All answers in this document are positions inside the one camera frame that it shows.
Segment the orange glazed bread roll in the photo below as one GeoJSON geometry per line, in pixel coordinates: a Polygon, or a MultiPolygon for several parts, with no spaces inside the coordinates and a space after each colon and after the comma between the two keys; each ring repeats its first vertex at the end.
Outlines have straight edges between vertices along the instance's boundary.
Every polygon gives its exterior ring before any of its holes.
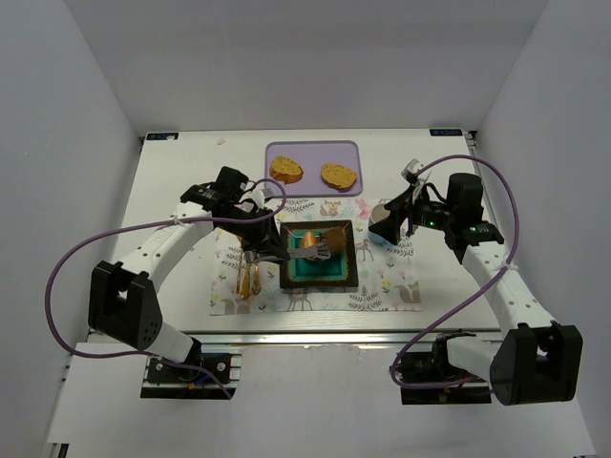
{"type": "Polygon", "coordinates": [[[313,248],[313,256],[308,257],[308,260],[317,260],[317,244],[318,244],[318,238],[317,236],[311,232],[311,231],[307,231],[303,234],[301,241],[300,241],[300,247],[304,248],[304,249],[309,249],[309,248],[313,248]]]}

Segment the brown chocolate bun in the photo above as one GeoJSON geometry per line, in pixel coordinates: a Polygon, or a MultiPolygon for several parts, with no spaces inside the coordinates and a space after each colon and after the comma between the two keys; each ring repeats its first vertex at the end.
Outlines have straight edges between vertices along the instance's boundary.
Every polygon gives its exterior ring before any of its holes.
{"type": "Polygon", "coordinates": [[[321,242],[325,243],[332,256],[346,250],[347,240],[343,227],[333,227],[321,234],[321,242]]]}

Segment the silver serving tongs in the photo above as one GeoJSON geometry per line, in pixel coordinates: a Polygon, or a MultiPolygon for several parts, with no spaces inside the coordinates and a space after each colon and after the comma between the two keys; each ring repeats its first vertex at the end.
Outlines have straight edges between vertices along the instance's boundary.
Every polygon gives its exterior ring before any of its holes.
{"type": "Polygon", "coordinates": [[[309,259],[309,260],[327,260],[331,258],[331,251],[328,245],[324,242],[319,242],[315,245],[303,248],[287,248],[287,256],[279,257],[274,255],[265,255],[256,253],[254,251],[244,251],[244,259],[248,263],[256,262],[275,262],[282,263],[285,261],[296,260],[296,259],[309,259]]]}

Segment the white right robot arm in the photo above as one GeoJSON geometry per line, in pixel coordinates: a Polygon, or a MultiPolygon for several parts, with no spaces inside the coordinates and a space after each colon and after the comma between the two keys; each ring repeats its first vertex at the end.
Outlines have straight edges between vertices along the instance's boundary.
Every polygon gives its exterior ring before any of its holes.
{"type": "Polygon", "coordinates": [[[457,173],[445,198],[432,200],[433,186],[412,178],[407,191],[371,216],[371,234],[395,245],[417,227],[438,230],[459,264],[473,277],[498,322],[500,344],[474,333],[441,333],[430,353],[404,352],[391,369],[404,393],[485,383],[505,406],[574,399],[583,339],[572,324],[559,323],[536,300],[510,265],[498,229],[483,218],[480,177],[457,173]]]}

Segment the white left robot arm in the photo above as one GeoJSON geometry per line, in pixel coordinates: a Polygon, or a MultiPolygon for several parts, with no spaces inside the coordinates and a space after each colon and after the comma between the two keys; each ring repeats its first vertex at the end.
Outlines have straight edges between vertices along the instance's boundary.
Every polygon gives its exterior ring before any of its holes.
{"type": "Polygon", "coordinates": [[[217,229],[238,237],[248,252],[288,260],[273,212],[266,206],[283,194],[278,182],[264,178],[251,184],[246,175],[229,167],[222,167],[214,182],[191,186],[171,218],[135,251],[95,267],[89,327],[139,352],[195,364],[200,344],[165,322],[159,289],[182,258],[217,229]]]}

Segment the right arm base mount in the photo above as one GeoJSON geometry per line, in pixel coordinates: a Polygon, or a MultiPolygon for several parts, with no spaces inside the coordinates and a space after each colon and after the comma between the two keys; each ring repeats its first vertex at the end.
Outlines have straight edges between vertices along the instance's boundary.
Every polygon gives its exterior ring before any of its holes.
{"type": "Polygon", "coordinates": [[[405,384],[439,385],[453,383],[443,388],[411,390],[400,388],[403,406],[449,406],[449,405],[484,405],[492,402],[491,390],[487,383],[475,378],[474,383],[459,384],[458,381],[473,377],[465,369],[450,365],[447,354],[447,343],[451,339],[474,337],[473,333],[452,332],[438,335],[428,352],[416,351],[407,353],[395,373],[400,382],[405,384]]]}

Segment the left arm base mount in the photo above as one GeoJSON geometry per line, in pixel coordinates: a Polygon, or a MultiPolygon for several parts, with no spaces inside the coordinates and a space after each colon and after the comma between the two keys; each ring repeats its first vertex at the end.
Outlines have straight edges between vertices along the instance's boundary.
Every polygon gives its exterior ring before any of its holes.
{"type": "Polygon", "coordinates": [[[238,350],[222,349],[220,346],[204,350],[197,365],[210,372],[186,370],[149,359],[145,366],[140,389],[141,399],[156,400],[224,400],[228,397],[221,389],[233,396],[241,377],[242,354],[238,350]]]}

